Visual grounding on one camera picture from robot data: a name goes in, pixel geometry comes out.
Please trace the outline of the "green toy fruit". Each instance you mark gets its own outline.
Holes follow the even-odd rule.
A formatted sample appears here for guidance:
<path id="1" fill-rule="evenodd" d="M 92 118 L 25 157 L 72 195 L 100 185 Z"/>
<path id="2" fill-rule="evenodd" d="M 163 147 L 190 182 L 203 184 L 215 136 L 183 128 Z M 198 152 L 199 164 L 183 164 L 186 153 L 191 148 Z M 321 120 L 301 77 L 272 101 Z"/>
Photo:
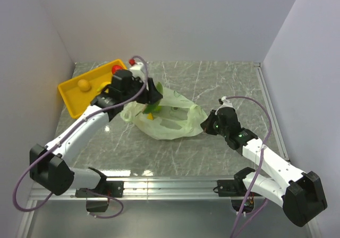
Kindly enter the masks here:
<path id="1" fill-rule="evenodd" d="M 163 98 L 163 85 L 160 82 L 157 82 L 155 89 L 157 90 L 156 101 L 152 102 L 151 104 L 146 104 L 142 111 L 143 114 L 149 114 L 149 113 L 155 112 L 157 107 L 160 104 L 160 101 Z"/>

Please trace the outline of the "green plastic bag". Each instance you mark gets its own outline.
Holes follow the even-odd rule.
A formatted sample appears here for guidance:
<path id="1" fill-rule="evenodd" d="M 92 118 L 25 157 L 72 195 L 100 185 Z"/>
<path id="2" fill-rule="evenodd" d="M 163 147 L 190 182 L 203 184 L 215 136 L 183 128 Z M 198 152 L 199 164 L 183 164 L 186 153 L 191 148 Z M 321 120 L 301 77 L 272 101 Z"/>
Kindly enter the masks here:
<path id="1" fill-rule="evenodd" d="M 154 120 L 147 119 L 142 111 L 145 105 L 128 103 L 120 113 L 122 120 L 134 124 L 139 130 L 156 140 L 174 140 L 193 137 L 202 132 L 200 124 L 208 117 L 197 104 L 182 94 L 163 87 L 163 98 L 156 111 Z"/>

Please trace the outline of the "red toy fruit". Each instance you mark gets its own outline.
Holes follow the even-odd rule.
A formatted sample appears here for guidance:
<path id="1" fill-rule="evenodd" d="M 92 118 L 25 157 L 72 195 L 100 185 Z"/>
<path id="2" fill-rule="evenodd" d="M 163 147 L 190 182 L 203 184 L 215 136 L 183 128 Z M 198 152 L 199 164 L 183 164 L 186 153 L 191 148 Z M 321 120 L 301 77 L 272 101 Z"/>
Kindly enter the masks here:
<path id="1" fill-rule="evenodd" d="M 113 65 L 111 72 L 112 74 L 115 74 L 117 71 L 122 70 L 123 68 L 120 65 Z"/>

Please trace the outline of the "yellow toy peach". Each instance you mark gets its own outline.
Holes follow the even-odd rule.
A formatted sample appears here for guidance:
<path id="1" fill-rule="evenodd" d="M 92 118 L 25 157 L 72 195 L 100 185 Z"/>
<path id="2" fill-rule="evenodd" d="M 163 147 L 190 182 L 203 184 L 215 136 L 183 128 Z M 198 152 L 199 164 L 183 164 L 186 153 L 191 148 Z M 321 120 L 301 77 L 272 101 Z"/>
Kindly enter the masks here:
<path id="1" fill-rule="evenodd" d="M 82 92 L 87 92 L 87 91 L 91 90 L 91 84 L 86 79 L 79 80 L 77 82 L 77 86 Z"/>

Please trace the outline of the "yellow toy lemon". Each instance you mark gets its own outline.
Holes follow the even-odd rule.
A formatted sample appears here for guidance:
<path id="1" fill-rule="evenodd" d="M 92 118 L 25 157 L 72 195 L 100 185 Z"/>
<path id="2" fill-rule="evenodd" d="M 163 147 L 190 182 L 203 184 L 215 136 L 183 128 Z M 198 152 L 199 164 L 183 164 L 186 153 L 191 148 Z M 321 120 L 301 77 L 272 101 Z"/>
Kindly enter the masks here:
<path id="1" fill-rule="evenodd" d="M 154 120 L 154 116 L 152 115 L 152 113 L 147 114 L 147 119 Z"/>

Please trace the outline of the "yellow toy banana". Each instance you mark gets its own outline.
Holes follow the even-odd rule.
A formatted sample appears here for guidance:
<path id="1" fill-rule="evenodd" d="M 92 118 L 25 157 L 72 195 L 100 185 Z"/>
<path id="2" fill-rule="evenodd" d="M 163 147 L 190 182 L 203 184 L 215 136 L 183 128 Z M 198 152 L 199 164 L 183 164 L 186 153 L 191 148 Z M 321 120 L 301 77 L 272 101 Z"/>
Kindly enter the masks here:
<path id="1" fill-rule="evenodd" d="M 97 89 L 97 92 L 101 92 L 108 84 L 110 84 L 111 82 L 109 82 L 109 81 L 106 81 L 106 82 L 102 82 L 101 84 L 100 84 L 100 86 L 98 87 L 98 89 Z"/>

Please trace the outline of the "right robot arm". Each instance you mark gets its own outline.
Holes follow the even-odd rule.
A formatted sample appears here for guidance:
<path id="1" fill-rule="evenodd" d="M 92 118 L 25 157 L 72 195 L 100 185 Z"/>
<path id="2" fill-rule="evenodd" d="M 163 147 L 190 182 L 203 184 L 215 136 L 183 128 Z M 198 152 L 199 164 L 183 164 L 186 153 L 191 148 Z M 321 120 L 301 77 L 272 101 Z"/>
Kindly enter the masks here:
<path id="1" fill-rule="evenodd" d="M 267 177 L 257 175 L 249 167 L 235 174 L 234 189 L 240 195 L 252 191 L 279 205 L 286 217 L 302 227 L 327 209 L 320 177 L 285 161 L 252 131 L 241 127 L 236 111 L 231 107 L 212 110 L 201 123 L 203 132 L 222 136 L 227 145 L 241 156 L 261 165 Z"/>

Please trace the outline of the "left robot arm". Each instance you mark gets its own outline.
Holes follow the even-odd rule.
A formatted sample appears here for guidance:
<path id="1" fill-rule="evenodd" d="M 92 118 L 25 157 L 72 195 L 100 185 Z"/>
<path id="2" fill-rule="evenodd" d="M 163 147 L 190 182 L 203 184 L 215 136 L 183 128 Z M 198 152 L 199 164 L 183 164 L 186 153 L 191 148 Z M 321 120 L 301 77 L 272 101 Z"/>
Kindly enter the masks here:
<path id="1" fill-rule="evenodd" d="M 111 83 L 104 86 L 68 129 L 45 146 L 37 144 L 31 148 L 30 178 L 56 196 L 69 189 L 88 189 L 96 197 L 107 196 L 111 187 L 105 174 L 91 167 L 70 168 L 69 163 L 100 128 L 123 110 L 125 104 L 131 101 L 155 104 L 162 97 L 142 63 L 116 71 Z"/>

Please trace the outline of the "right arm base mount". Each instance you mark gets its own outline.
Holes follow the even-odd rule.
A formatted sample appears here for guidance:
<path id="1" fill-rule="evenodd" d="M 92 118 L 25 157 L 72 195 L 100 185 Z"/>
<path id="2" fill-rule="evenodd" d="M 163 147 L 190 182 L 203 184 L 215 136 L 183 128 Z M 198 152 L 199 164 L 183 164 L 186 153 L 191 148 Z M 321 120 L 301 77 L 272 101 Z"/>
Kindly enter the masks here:
<path id="1" fill-rule="evenodd" d="M 238 212 L 241 208 L 242 200 L 247 189 L 245 186 L 236 180 L 218 180 L 217 186 L 214 187 L 213 192 L 219 197 L 240 197 L 240 199 L 232 199 L 232 208 Z M 254 210 L 254 193 L 250 192 L 246 202 L 243 204 L 243 213 L 249 215 Z"/>

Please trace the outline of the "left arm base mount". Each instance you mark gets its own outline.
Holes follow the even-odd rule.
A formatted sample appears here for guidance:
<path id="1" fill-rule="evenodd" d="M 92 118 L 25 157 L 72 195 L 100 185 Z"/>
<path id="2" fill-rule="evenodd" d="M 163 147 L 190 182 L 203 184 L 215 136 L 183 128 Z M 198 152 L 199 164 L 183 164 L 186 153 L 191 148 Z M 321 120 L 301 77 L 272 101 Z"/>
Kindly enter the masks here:
<path id="1" fill-rule="evenodd" d="M 90 213 L 105 213 L 112 198 L 123 196 L 123 181 L 106 181 L 94 189 L 76 189 L 75 197 L 86 199 L 86 210 Z"/>

